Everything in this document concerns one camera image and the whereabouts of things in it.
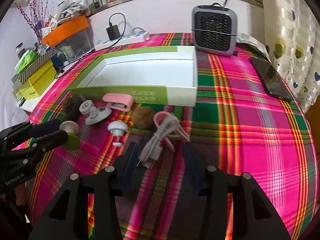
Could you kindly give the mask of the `white green spool gadget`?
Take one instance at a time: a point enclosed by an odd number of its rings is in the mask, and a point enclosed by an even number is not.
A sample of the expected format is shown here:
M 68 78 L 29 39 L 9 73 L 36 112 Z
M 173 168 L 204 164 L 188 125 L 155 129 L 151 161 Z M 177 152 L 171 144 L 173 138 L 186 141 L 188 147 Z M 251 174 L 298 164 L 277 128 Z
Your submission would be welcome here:
M 68 151 L 77 150 L 81 144 L 81 140 L 78 137 L 78 133 L 79 133 L 78 124 L 73 121 L 64 121 L 60 125 L 60 130 L 63 130 L 68 134 L 68 140 L 63 145 L 63 148 Z

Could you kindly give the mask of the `grey white mouse-shaped gadget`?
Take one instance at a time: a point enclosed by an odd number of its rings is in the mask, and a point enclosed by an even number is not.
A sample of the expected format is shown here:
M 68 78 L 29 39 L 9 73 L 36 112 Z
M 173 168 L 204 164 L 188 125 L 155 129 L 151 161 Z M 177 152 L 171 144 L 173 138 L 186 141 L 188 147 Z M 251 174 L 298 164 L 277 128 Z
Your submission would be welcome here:
M 112 109 L 108 107 L 91 107 L 89 116 L 85 120 L 85 125 L 91 126 L 93 124 L 97 124 L 109 117 L 111 113 Z

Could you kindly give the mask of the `small white mushroom knob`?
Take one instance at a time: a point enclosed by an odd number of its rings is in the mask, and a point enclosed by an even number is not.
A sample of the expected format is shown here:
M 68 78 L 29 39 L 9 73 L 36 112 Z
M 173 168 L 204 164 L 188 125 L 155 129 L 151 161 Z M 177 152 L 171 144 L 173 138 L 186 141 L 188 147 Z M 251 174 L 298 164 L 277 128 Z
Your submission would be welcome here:
M 117 139 L 115 142 L 112 143 L 112 145 L 116 147 L 123 146 L 123 143 L 120 141 L 120 138 L 129 130 L 128 125 L 122 121 L 117 120 L 109 123 L 107 129 Z

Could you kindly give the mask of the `pink stapler case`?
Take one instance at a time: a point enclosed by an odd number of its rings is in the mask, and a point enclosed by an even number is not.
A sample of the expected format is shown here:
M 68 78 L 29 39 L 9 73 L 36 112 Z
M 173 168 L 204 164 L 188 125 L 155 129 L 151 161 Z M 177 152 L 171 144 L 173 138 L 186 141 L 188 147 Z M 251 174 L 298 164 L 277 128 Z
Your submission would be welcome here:
M 107 93 L 103 96 L 103 101 L 107 103 L 107 107 L 122 112 L 131 111 L 134 103 L 133 96 L 121 93 Z

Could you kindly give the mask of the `brown walnut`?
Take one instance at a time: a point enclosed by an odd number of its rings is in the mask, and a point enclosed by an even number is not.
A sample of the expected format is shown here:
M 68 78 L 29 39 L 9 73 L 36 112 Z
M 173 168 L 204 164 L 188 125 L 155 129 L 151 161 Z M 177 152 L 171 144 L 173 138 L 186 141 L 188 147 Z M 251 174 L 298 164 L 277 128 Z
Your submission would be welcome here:
M 133 126 L 137 129 L 151 129 L 154 126 L 155 111 L 151 107 L 139 107 L 131 114 Z

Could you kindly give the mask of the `pink cable holder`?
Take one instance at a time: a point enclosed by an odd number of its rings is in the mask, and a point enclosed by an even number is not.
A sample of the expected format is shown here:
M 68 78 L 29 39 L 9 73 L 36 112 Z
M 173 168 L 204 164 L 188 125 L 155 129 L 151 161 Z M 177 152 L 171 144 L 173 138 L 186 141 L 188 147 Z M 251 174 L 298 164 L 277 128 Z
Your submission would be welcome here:
M 180 120 L 175 115 L 161 111 L 153 116 L 153 122 L 157 127 L 155 138 L 159 142 L 164 142 L 171 152 L 175 152 L 172 140 L 190 141 L 190 135 L 182 128 Z

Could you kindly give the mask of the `white round cap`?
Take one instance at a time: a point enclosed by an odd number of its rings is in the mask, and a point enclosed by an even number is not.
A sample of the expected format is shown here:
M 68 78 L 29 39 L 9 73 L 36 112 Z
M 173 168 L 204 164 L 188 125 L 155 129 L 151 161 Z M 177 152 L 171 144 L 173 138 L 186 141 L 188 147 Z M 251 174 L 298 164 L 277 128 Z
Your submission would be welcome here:
M 90 115 L 90 110 L 91 110 L 92 107 L 94 107 L 93 101 L 92 100 L 86 100 L 80 105 L 79 111 L 80 111 L 80 113 L 82 115 L 84 115 L 87 118 Z

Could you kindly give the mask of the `yellow box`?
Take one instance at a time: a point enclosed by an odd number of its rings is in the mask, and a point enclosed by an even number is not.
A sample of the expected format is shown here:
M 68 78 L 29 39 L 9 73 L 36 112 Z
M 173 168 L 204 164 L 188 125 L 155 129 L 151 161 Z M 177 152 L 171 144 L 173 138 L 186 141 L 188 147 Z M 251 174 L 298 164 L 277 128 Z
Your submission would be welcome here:
M 38 98 L 52 83 L 55 74 L 56 70 L 52 61 L 49 60 L 29 77 L 29 79 L 18 88 L 18 91 L 25 100 Z

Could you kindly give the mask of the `striped box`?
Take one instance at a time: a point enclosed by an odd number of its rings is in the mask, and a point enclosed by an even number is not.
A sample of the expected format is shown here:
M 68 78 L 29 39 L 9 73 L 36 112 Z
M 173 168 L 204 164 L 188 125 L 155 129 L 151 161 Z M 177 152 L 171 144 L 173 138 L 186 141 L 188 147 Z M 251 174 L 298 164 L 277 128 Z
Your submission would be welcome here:
M 29 77 L 31 77 L 42 65 L 44 65 L 56 54 L 56 49 L 51 49 L 43 55 L 37 55 L 33 62 L 29 63 L 20 73 L 16 74 L 11 79 L 12 83 L 14 84 L 18 80 L 21 84 L 24 84 Z

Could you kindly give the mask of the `plaid pink green cloth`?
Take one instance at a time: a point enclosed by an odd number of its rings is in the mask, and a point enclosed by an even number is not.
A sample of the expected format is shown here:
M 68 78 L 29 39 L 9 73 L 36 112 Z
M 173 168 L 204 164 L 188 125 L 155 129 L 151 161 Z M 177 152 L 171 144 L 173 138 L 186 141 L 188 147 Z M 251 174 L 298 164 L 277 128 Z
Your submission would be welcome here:
M 71 96 L 67 88 L 101 54 L 190 44 L 191 34 L 156 34 L 145 44 L 88 55 L 56 80 L 29 120 L 39 124 L 62 118 L 62 102 Z M 194 108 L 144 106 L 177 115 L 193 146 L 210 165 L 229 174 L 251 173 L 278 211 L 291 239 L 298 239 L 316 212 L 319 188 L 311 129 L 298 103 L 265 94 L 249 61 L 257 55 L 244 46 L 236 51 L 238 54 L 232 57 L 196 53 L 198 89 Z M 108 120 L 86 127 L 80 116 L 77 123 L 80 147 L 73 152 L 56 148 L 40 165 L 29 202 L 33 226 L 69 175 L 94 174 L 125 151 L 112 146 Z M 205 198 L 197 195 L 185 177 L 183 144 L 178 141 L 174 145 L 175 153 L 163 147 L 151 170 L 139 166 L 132 178 L 132 194 L 116 199 L 120 201 L 117 210 L 124 239 L 197 239 Z

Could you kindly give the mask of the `orange lid storage bin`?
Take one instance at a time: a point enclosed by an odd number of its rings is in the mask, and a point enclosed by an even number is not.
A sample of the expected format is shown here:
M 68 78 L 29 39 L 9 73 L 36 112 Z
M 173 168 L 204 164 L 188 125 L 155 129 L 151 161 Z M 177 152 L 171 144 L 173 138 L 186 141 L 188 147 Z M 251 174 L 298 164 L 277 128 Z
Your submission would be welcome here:
M 42 43 L 63 53 L 69 61 L 74 61 L 92 50 L 87 28 L 86 16 L 80 16 L 56 27 L 42 39 Z

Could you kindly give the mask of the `purple flower branches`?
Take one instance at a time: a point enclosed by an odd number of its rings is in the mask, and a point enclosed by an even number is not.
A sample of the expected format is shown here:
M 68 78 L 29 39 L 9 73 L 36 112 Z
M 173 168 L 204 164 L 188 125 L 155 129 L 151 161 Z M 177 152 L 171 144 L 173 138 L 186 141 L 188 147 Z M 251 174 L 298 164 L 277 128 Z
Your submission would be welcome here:
M 24 0 L 14 3 L 40 43 L 42 29 L 46 23 L 48 4 L 49 0 Z

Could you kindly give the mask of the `black smartphone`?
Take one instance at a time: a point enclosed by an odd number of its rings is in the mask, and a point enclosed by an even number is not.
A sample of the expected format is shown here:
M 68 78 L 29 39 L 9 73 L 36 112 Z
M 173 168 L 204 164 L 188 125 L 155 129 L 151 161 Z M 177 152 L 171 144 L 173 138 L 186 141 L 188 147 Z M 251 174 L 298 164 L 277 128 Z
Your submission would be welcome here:
M 256 71 L 265 92 L 273 97 L 287 102 L 293 100 L 289 90 L 285 86 L 279 73 L 269 62 L 261 59 L 249 59 L 254 70 Z

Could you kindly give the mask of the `white gloves pile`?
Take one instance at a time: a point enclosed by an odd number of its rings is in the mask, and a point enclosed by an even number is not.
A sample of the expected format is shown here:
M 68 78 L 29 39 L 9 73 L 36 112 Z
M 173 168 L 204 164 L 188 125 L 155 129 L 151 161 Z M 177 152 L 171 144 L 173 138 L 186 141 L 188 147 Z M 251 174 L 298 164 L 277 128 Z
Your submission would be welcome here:
M 90 14 L 91 11 L 88 5 L 82 4 L 81 2 L 73 2 L 68 6 L 68 8 L 61 12 L 60 19 L 78 16 L 89 16 Z

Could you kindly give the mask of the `green white cardboard box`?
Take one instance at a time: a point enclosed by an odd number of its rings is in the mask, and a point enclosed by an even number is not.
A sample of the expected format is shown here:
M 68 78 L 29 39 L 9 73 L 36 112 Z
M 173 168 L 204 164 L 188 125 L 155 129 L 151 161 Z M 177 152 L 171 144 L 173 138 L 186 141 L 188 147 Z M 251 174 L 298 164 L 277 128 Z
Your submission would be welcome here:
M 164 46 L 106 53 L 85 67 L 68 90 L 93 101 L 107 93 L 122 93 L 136 103 L 194 107 L 196 49 Z

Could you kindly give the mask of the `white power strip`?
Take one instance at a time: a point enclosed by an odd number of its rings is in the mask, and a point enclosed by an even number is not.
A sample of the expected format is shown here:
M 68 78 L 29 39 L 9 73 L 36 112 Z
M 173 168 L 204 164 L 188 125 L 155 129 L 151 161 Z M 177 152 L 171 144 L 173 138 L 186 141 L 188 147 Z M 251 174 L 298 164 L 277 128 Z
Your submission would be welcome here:
M 124 46 L 128 44 L 133 44 L 133 43 L 140 43 L 140 42 L 145 42 L 150 38 L 150 33 L 149 32 L 140 32 L 135 35 L 125 35 L 123 36 L 120 41 L 99 41 L 98 44 L 94 46 L 95 51 L 98 50 L 103 50 L 107 48 L 112 48 L 116 46 Z

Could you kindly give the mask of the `white patterned curtain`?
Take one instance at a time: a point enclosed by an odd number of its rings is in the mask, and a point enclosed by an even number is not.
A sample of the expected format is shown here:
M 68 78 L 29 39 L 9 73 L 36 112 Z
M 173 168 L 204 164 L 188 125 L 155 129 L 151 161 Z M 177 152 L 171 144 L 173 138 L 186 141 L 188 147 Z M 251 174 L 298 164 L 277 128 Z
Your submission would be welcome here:
M 262 0 L 274 68 L 306 113 L 319 97 L 319 23 L 305 0 Z

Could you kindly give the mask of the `grey mini heater fan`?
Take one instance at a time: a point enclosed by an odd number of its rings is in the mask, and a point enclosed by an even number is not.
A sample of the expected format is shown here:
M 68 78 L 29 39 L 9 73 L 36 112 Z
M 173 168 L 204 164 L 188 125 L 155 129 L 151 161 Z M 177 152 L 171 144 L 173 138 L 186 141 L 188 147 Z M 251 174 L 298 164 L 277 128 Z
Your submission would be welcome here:
M 192 37 L 196 50 L 220 56 L 235 51 L 238 18 L 219 3 L 198 5 L 192 10 Z

